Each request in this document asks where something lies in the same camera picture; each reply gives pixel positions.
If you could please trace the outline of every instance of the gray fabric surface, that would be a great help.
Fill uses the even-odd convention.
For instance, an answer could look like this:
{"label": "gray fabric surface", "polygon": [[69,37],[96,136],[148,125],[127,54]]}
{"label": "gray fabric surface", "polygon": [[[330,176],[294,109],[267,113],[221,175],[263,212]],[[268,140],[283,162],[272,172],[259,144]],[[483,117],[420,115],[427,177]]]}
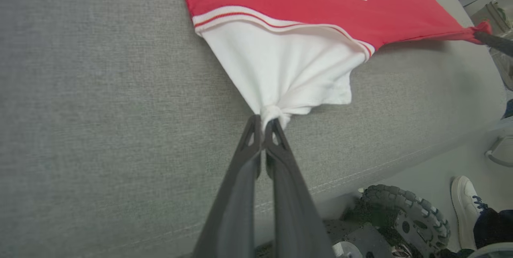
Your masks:
{"label": "gray fabric surface", "polygon": [[[0,0],[0,13],[0,256],[190,251],[251,111],[185,2]],[[386,46],[351,84],[351,105],[286,130],[316,201],[425,161],[505,108],[486,48],[463,41]],[[271,182],[256,188],[261,242]]]}

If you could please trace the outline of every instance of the shoe sole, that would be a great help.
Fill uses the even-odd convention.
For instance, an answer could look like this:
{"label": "shoe sole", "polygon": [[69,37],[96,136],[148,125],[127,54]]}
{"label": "shoe sole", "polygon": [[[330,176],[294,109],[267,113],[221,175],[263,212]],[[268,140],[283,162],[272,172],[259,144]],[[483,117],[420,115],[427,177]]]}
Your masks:
{"label": "shoe sole", "polygon": [[465,214],[465,209],[462,207],[463,203],[460,197],[462,180],[463,177],[461,176],[454,179],[451,184],[450,191],[452,206],[456,211],[456,218],[458,219],[458,237],[460,238],[460,247],[462,249],[477,250],[476,244],[474,242],[474,227],[472,225],[469,229],[469,225],[467,225],[467,215]]}

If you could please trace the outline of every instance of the white and red striped trim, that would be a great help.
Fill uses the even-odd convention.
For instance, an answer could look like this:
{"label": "white and red striped trim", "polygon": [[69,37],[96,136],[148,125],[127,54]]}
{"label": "white and red striped trim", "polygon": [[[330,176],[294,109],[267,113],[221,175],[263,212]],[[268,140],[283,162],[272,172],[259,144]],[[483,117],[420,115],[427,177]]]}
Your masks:
{"label": "white and red striped trim", "polygon": [[268,17],[256,10],[246,8],[245,6],[223,6],[216,8],[208,13],[192,17],[192,23],[194,24],[194,30],[198,35],[212,26],[223,24],[234,20],[247,20],[263,26],[271,32],[286,32],[287,30],[293,30],[295,28],[306,28],[312,26],[318,26],[323,28],[331,28],[350,41],[354,42],[357,46],[364,50],[365,60],[368,60],[372,54],[376,51],[374,46],[371,44],[352,38],[343,28],[334,24],[304,24],[296,21],[277,20],[272,17]]}

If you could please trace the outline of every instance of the shoelace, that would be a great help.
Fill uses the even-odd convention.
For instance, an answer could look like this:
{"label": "shoelace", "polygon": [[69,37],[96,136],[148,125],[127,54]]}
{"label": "shoelace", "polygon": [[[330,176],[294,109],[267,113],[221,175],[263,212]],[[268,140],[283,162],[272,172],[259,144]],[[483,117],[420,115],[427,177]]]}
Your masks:
{"label": "shoelace", "polygon": [[484,209],[488,209],[488,204],[483,203],[483,201],[481,200],[481,198],[480,198],[480,197],[478,197],[478,196],[472,196],[472,198],[474,198],[474,199],[476,199],[476,200],[477,200],[476,202],[474,202],[474,204],[477,204],[477,205],[478,205],[478,209],[483,209],[483,210],[484,210]]}

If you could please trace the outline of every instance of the person's foot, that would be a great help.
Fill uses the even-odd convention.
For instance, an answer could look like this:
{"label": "person's foot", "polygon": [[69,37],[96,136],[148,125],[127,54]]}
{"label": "person's foot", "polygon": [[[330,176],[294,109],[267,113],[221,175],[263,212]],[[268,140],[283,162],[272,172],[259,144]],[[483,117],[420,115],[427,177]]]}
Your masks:
{"label": "person's foot", "polygon": [[472,182],[465,176],[454,179],[451,185],[452,205],[458,217],[458,233],[462,249],[477,250],[474,242],[474,225],[488,205],[478,197]]}

